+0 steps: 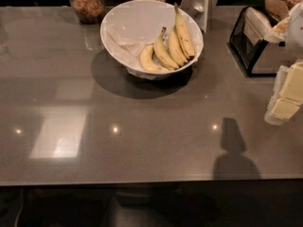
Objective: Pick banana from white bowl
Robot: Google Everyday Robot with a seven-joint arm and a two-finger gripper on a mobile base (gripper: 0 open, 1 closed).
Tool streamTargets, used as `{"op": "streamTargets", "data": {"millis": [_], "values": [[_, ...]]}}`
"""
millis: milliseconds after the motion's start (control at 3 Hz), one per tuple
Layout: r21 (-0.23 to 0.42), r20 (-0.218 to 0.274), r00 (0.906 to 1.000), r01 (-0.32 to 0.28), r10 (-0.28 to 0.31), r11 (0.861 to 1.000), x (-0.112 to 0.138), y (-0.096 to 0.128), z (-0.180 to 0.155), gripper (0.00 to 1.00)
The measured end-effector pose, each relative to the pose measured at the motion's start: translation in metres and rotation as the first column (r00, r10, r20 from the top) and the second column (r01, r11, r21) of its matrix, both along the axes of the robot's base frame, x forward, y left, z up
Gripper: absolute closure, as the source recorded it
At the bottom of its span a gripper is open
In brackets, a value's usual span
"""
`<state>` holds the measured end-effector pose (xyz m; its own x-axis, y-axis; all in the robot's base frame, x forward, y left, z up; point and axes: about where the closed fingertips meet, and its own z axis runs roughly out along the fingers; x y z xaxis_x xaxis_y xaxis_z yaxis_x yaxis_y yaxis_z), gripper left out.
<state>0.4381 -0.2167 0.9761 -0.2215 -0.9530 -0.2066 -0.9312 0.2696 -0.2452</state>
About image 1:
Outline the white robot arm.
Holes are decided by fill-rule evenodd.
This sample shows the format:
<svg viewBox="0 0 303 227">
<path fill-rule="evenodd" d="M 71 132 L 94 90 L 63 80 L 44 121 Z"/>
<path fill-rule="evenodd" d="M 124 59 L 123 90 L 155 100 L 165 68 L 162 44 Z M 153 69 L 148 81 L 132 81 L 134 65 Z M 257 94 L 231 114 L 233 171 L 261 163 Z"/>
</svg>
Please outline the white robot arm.
<svg viewBox="0 0 303 227">
<path fill-rule="evenodd" d="M 264 120 L 272 125 L 288 122 L 303 105 L 303 3 L 291 9 L 286 23 L 286 49 L 296 61 L 290 67 L 281 65 L 276 73 L 274 93 L 264 116 Z"/>
</svg>

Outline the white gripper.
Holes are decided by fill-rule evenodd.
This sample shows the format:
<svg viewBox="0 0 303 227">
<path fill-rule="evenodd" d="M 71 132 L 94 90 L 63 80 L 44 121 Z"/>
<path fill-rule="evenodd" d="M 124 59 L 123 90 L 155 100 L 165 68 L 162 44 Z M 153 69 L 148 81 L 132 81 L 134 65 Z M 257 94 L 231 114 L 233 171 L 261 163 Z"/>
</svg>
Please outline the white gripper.
<svg viewBox="0 0 303 227">
<path fill-rule="evenodd" d="M 271 98 L 264 120 L 269 124 L 279 126 L 288 122 L 303 103 L 302 60 L 297 60 L 290 67 L 280 66 L 276 74 L 274 96 L 282 98 Z"/>
</svg>

